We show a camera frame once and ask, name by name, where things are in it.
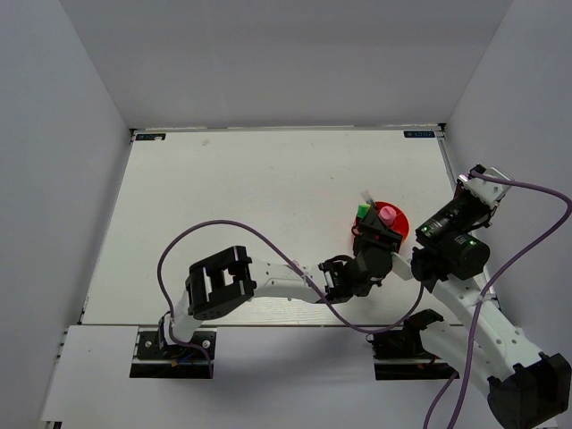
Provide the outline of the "left blue corner label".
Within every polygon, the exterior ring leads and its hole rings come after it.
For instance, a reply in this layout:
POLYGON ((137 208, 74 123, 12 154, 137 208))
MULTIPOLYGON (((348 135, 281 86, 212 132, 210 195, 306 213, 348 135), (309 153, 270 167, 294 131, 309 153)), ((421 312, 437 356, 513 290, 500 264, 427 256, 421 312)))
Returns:
POLYGON ((136 141, 162 141, 165 139, 165 133, 139 133, 135 136, 136 141))

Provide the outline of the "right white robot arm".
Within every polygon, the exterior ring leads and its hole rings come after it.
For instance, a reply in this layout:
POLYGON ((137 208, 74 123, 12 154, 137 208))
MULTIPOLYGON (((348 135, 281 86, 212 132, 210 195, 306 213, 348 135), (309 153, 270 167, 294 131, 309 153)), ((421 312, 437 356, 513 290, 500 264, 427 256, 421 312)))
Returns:
POLYGON ((535 428, 568 409, 571 365, 560 353, 549 356, 529 341, 496 307, 489 290, 520 257, 554 233, 571 212, 565 211, 549 230, 517 252, 483 288, 475 282, 491 251, 470 233, 489 224, 512 187, 533 186, 496 168, 472 170, 458 178, 454 198, 416 229, 418 245, 410 262, 414 278, 468 330, 467 338, 458 340, 438 320, 416 325, 403 334, 410 354, 422 357, 433 353, 462 378, 449 427, 458 421, 469 384, 486 397, 504 428, 535 428))

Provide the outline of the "orange round organizer container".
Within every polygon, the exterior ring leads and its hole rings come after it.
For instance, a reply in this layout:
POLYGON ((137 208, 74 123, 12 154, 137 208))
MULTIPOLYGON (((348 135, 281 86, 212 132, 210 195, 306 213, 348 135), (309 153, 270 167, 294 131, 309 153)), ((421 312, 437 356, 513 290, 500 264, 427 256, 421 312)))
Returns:
POLYGON ((357 218, 356 215, 351 233, 354 254, 373 246, 398 253, 408 236, 409 222, 398 207, 390 203, 375 201, 375 206, 370 206, 363 218, 357 218), (395 223, 391 227, 386 226, 379 216, 379 210, 383 206, 392 206, 397 212, 395 223))

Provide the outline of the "pink eraser roll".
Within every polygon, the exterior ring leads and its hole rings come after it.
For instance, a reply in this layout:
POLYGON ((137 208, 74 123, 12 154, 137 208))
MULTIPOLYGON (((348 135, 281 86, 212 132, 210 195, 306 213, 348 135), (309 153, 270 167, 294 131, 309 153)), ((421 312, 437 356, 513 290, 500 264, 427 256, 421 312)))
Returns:
POLYGON ((397 212, 392 206, 383 206, 379 210, 379 216, 386 226, 391 227, 395 223, 397 212))

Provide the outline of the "green highlighter marker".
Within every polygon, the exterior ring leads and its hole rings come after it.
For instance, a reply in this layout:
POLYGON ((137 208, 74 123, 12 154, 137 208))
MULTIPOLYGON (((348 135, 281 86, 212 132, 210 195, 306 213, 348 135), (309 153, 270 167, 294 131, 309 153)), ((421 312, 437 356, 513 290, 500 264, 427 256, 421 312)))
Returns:
POLYGON ((357 208, 357 218, 363 218, 370 209, 368 204, 360 204, 357 208))

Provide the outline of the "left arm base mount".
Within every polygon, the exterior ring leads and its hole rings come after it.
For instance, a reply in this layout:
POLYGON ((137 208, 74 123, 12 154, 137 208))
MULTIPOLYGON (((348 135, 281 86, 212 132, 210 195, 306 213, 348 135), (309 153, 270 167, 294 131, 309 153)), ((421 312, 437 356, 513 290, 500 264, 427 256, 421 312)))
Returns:
POLYGON ((131 379, 209 380, 215 369, 216 330, 198 330, 191 343, 206 350, 211 363, 197 349, 174 345, 160 347, 159 333, 139 329, 130 364, 131 379))

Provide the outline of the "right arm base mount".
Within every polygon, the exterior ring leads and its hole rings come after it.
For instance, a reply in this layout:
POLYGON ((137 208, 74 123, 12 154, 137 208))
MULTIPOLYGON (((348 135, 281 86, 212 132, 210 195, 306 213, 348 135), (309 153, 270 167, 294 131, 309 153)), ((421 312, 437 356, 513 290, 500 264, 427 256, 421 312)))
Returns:
POLYGON ((432 309, 410 316, 399 329, 367 335, 374 354, 376 381, 447 380, 455 370, 423 348, 420 333, 443 317, 432 309))

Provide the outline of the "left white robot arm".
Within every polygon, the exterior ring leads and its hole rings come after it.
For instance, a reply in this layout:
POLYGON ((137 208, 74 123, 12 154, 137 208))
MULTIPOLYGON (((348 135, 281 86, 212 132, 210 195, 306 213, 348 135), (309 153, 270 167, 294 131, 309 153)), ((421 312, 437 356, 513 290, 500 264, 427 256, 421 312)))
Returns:
POLYGON ((333 306, 365 297, 393 269, 403 236, 374 210, 352 227, 351 255, 331 257, 318 265, 281 264, 253 258, 243 246, 232 246, 189 267, 185 291, 160 323, 158 346, 171 357, 183 354, 205 321, 227 316, 252 299, 294 299, 333 306))

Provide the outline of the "blue corner label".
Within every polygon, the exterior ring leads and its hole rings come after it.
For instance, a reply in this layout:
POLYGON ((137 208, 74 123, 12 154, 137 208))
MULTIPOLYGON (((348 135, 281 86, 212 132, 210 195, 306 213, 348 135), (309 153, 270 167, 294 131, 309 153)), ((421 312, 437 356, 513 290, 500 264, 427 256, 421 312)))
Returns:
POLYGON ((139 133, 135 136, 136 141, 162 141, 165 139, 165 133, 139 133))
POLYGON ((432 130, 404 130, 406 139, 434 139, 435 134, 432 130))

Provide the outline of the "right blue corner label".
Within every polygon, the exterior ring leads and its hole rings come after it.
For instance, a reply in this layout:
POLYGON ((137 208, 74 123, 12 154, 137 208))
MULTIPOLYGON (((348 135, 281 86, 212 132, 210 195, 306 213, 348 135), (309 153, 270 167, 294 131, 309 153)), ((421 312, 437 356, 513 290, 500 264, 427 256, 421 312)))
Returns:
POLYGON ((404 130, 406 139, 434 139, 435 134, 432 130, 404 130))

